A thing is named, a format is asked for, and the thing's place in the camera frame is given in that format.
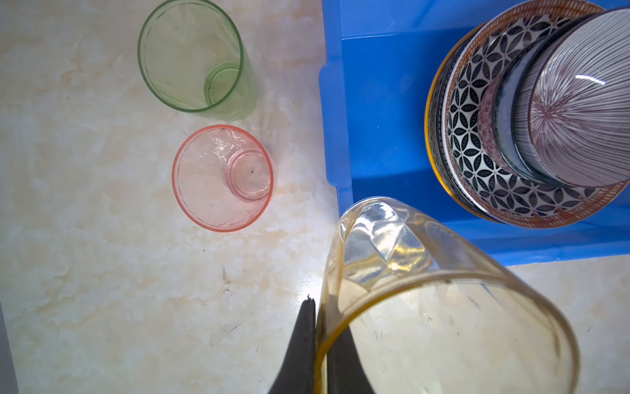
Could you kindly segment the dark floral patterned bowl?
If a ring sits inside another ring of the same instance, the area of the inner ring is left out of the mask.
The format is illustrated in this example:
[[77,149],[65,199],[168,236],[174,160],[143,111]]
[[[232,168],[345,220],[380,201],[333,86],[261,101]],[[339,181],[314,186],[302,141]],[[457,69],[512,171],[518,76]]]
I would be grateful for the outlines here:
[[498,167],[523,176],[525,172],[512,136],[512,111],[517,82],[508,82],[509,72],[498,75],[482,94],[477,130],[483,148]]

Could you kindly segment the yellow translucent plastic cup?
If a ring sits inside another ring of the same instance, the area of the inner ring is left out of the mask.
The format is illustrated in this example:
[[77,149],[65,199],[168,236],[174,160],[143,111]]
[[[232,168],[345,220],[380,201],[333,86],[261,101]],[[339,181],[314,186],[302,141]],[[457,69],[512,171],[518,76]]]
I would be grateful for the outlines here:
[[580,352],[544,295],[471,242],[398,200],[341,216],[326,261],[315,384],[350,327],[374,393],[572,393]]

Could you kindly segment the green translucent plastic cup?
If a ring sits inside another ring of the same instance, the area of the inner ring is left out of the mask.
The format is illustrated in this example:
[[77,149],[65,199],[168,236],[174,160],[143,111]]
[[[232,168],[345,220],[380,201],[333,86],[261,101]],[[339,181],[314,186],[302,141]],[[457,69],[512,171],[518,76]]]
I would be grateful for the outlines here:
[[139,70],[162,103],[223,121],[247,118],[258,83],[234,21],[210,1],[165,1],[144,22]]

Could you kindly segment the pink translucent plastic cup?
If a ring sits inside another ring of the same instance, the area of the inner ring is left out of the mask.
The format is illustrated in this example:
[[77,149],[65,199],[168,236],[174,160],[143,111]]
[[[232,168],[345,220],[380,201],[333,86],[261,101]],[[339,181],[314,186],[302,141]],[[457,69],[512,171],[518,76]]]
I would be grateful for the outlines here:
[[207,126],[189,136],[172,165],[172,188],[184,214],[214,232],[233,232],[256,222],[277,184],[276,163],[247,131]]

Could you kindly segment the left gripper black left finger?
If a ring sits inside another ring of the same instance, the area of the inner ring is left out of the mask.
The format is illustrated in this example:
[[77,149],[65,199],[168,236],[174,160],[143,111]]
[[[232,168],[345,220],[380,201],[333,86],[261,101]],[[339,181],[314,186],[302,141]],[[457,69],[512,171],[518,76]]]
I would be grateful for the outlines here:
[[316,305],[308,297],[300,306],[285,358],[269,394],[313,394],[316,359]]

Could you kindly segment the purple striped bowl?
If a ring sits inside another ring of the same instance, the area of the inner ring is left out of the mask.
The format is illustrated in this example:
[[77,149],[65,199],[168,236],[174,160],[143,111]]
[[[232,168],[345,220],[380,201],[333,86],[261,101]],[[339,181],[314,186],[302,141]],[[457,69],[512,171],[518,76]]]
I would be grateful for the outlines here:
[[523,74],[514,137],[529,166],[567,185],[629,179],[629,9],[547,40]]

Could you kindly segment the black geometric orange-rimmed plate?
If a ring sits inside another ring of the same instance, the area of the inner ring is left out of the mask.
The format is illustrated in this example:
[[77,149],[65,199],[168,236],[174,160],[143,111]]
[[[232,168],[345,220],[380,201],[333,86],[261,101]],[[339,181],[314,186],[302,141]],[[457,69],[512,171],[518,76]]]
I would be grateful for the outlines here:
[[529,44],[570,20],[602,11],[588,1],[527,1],[496,16],[470,39],[441,84],[441,141],[458,189],[497,223],[560,228],[601,211],[626,188],[554,187],[498,167],[477,124],[482,94]]

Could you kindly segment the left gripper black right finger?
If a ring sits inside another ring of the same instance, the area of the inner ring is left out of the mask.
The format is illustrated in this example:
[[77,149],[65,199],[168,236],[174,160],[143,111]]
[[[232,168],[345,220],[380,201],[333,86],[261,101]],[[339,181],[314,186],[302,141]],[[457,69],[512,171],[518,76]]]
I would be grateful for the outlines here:
[[374,394],[364,373],[350,327],[331,346],[326,367],[328,393]]

